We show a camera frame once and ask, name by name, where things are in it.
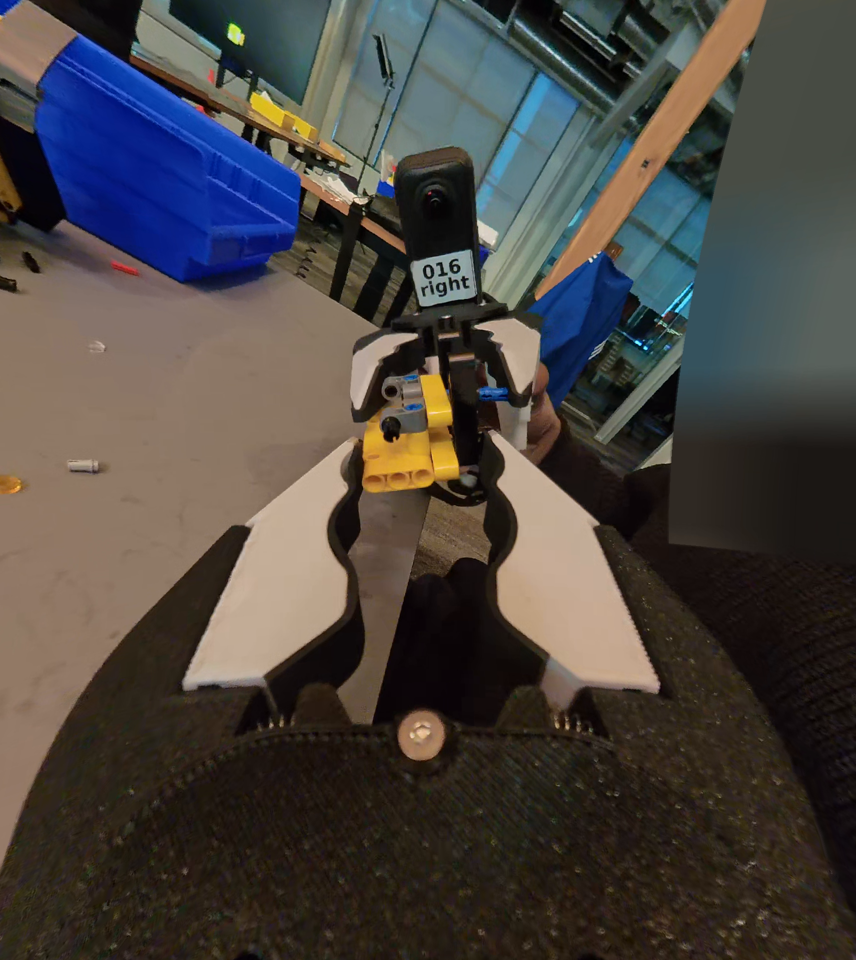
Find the person's right hand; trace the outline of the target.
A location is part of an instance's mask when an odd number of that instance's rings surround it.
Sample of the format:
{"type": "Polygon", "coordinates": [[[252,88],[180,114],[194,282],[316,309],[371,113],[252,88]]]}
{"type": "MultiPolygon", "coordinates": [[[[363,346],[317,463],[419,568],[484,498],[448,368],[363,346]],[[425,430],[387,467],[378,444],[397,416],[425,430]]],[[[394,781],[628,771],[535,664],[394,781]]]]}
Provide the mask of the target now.
{"type": "Polygon", "coordinates": [[[526,457],[536,466],[550,454],[562,432],[561,419],[547,393],[548,386],[549,372],[540,363],[532,384],[525,447],[526,457]]]}

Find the yellow box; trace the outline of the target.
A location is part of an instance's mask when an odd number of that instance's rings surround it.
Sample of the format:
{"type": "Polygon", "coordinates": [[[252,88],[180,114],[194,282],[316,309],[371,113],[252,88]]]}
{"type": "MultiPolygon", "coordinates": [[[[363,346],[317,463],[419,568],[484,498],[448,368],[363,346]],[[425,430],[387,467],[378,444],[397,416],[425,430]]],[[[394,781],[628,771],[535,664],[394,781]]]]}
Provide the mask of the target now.
{"type": "Polygon", "coordinates": [[[283,130],[296,133],[310,142],[318,141],[318,130],[315,126],[273,102],[265,92],[252,93],[249,104],[255,113],[283,130]]]}

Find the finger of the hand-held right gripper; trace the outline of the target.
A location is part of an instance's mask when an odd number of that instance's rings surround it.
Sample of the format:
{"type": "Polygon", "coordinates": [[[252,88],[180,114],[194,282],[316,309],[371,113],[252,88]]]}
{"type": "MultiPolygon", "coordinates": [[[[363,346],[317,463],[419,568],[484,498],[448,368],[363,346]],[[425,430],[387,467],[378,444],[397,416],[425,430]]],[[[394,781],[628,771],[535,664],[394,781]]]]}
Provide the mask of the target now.
{"type": "Polygon", "coordinates": [[[515,409],[530,404],[540,363],[540,334],[518,318],[494,318],[473,326],[473,352],[507,391],[515,409]]]}
{"type": "Polygon", "coordinates": [[[414,374],[426,359],[415,332],[372,332],[355,343],[351,362],[352,419],[363,424],[384,405],[387,378],[414,374]]]}

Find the grey plastic panel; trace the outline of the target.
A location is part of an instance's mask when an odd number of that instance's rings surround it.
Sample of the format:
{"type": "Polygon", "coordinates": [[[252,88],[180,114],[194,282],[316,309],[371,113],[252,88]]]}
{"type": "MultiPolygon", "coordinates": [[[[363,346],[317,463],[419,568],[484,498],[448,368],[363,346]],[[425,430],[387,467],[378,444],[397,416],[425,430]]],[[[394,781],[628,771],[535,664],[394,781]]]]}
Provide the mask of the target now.
{"type": "Polygon", "coordinates": [[[0,19],[0,117],[36,132],[40,83],[54,61],[77,39],[77,31],[23,1],[0,19]]]}

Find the black-legged table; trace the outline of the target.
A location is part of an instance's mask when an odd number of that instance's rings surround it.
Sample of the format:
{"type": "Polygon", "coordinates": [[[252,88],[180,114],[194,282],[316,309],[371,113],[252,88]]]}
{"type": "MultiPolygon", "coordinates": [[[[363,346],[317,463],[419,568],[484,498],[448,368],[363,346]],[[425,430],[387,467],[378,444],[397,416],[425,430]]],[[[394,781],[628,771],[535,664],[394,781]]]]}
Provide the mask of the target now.
{"type": "Polygon", "coordinates": [[[306,173],[301,173],[300,179],[302,197],[313,195],[320,205],[335,210],[341,218],[342,232],[329,290],[330,299],[340,302],[355,248],[363,244],[374,251],[376,260],[362,285],[353,311],[372,322],[386,294],[391,274],[394,269],[398,269],[402,274],[401,284],[386,311],[386,323],[400,318],[407,312],[413,296],[410,258],[402,238],[376,219],[372,219],[366,211],[366,203],[356,200],[347,202],[338,198],[330,189],[306,173]]]}

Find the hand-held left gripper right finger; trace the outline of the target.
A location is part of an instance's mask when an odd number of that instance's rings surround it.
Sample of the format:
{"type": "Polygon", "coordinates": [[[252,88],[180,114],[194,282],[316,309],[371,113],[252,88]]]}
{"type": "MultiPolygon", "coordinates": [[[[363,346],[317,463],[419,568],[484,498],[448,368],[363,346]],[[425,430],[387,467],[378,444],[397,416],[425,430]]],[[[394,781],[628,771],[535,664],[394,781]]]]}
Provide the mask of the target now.
{"type": "Polygon", "coordinates": [[[599,523],[499,434],[483,441],[481,481],[485,627],[507,682],[540,688],[564,712],[582,690],[658,694],[599,523]]]}

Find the yellow toy brick assembly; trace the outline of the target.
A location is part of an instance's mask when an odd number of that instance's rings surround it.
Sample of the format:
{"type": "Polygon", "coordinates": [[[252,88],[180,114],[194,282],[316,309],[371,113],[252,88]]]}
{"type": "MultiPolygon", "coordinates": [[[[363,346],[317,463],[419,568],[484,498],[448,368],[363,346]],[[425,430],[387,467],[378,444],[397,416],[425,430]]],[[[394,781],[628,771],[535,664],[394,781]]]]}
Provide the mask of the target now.
{"type": "Polygon", "coordinates": [[[453,390],[441,373],[389,376],[362,438],[362,485],[372,494],[425,490],[451,506],[486,500],[480,479],[484,403],[507,399],[500,387],[466,378],[453,390]]]}

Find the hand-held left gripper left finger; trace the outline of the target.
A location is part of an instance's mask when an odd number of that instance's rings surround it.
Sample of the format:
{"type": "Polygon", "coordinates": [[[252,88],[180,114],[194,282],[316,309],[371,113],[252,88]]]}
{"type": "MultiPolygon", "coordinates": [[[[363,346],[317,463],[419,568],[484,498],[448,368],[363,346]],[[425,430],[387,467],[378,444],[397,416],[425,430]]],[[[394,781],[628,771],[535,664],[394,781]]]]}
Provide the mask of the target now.
{"type": "Polygon", "coordinates": [[[246,539],[182,679],[186,692],[259,688],[294,705],[312,683],[357,669],[364,626],[348,552],[360,534],[362,450],[355,438],[246,523],[246,539]]]}

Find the black monitor screen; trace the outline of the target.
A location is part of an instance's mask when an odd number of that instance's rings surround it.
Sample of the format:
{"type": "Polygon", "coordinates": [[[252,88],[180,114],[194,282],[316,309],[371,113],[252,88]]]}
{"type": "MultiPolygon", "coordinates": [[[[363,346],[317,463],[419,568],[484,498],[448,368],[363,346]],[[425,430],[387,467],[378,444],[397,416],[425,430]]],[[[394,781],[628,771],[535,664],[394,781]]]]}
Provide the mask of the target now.
{"type": "Polygon", "coordinates": [[[330,1],[171,1],[170,15],[301,104],[330,1]]]}

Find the wooden board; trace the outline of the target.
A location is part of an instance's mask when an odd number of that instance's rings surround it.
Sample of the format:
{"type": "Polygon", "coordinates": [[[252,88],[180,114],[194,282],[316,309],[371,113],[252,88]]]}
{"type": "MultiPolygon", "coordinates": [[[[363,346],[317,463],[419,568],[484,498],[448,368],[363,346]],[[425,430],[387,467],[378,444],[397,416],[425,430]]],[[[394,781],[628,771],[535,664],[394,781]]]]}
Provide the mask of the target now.
{"type": "Polygon", "coordinates": [[[764,8],[764,1],[730,1],[721,9],[577,234],[539,285],[537,298],[608,246],[754,40],[764,8]]]}

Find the wooden workbench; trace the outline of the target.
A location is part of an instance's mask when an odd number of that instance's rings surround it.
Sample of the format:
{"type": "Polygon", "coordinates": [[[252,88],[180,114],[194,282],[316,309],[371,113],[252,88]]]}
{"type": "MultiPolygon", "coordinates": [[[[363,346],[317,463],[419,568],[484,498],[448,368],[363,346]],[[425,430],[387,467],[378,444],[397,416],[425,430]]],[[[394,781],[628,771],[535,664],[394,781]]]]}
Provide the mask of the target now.
{"type": "Polygon", "coordinates": [[[130,64],[151,77],[167,90],[201,108],[216,119],[229,117],[242,124],[241,137],[263,152],[270,152],[278,143],[284,145],[287,154],[302,162],[307,169],[322,169],[339,172],[348,164],[345,153],[321,140],[301,136],[294,129],[287,129],[254,110],[247,102],[204,84],[191,74],[164,62],[158,65],[140,54],[131,54],[130,64]]]}

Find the black tripod stand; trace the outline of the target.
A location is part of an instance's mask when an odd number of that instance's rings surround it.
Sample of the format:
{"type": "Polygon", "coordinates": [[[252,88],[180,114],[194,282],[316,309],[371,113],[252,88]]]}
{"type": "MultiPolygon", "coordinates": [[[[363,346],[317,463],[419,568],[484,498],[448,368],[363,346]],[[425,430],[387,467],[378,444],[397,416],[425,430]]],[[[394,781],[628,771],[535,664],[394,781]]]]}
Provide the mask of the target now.
{"type": "Polygon", "coordinates": [[[371,53],[360,58],[356,80],[356,133],[361,162],[357,187],[362,197],[369,193],[365,183],[368,173],[379,179],[379,157],[386,140],[386,129],[394,106],[396,72],[390,56],[388,37],[383,30],[374,32],[369,42],[371,53]]]}

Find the blue plastic storage bin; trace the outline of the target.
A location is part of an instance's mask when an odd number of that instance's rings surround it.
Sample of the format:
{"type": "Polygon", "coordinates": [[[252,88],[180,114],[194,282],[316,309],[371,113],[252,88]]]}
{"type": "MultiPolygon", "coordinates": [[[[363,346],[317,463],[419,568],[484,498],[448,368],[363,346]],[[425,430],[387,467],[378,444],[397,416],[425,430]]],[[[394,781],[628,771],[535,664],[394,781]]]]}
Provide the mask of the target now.
{"type": "Polygon", "coordinates": [[[178,282],[292,246],[298,174],[85,36],[39,90],[35,130],[71,224],[178,282]]]}

